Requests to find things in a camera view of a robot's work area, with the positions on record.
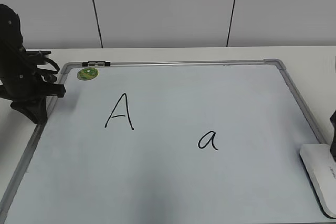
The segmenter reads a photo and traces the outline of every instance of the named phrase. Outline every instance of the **white device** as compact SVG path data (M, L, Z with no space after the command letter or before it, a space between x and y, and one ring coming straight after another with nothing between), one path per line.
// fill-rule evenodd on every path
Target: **white device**
M303 144L300 155L324 213L336 218L336 162L327 144Z

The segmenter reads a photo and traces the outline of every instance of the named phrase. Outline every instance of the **black mechanical device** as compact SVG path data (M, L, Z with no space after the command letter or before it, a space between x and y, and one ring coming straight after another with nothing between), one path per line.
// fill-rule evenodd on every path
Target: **black mechanical device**
M0 4L0 98L36 124L47 121L46 97L63 97L64 85L54 84L59 66L48 58L50 51L26 51L20 19L12 9ZM51 64L54 70L38 68Z

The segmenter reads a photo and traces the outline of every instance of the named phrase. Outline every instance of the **green magnet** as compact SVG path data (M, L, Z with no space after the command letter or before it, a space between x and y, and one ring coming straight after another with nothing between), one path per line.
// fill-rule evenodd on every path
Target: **green magnet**
M77 73L77 78L81 81L89 81L97 77L98 70L96 68L84 68L79 70Z

